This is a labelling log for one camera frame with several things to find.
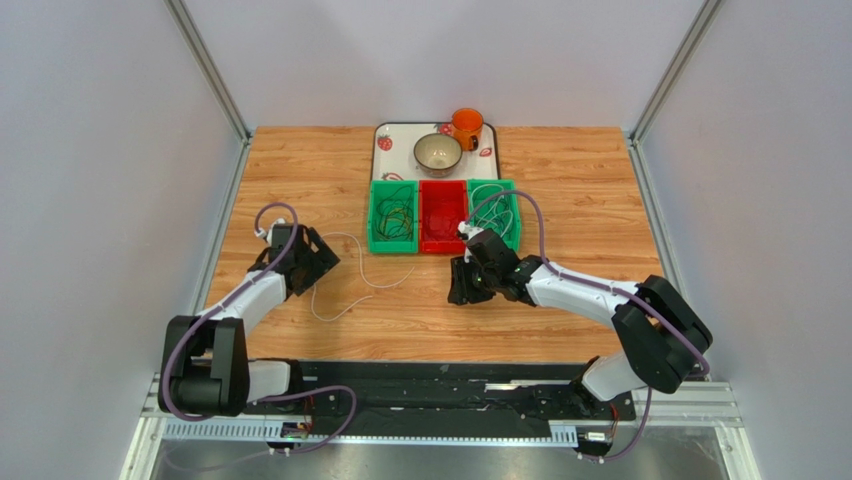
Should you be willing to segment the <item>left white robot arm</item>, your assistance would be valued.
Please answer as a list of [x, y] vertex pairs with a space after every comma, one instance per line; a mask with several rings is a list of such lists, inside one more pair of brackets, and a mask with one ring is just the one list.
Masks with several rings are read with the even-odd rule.
[[253, 402], [290, 390], [297, 361], [252, 359], [247, 336], [340, 259], [312, 227], [277, 224], [265, 236], [265, 248], [223, 300], [169, 321], [158, 393], [162, 411], [188, 421], [234, 417]]

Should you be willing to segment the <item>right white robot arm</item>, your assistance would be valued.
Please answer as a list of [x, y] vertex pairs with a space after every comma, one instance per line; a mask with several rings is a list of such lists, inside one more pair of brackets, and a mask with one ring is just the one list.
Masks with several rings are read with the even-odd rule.
[[602, 404], [643, 387], [673, 394], [688, 377], [705, 374], [713, 336], [668, 279], [607, 280], [539, 255], [521, 258], [493, 230], [466, 222], [458, 236], [465, 252], [451, 260], [449, 303], [477, 304], [501, 295], [577, 314], [616, 333], [619, 351], [592, 358], [571, 380], [579, 401]]

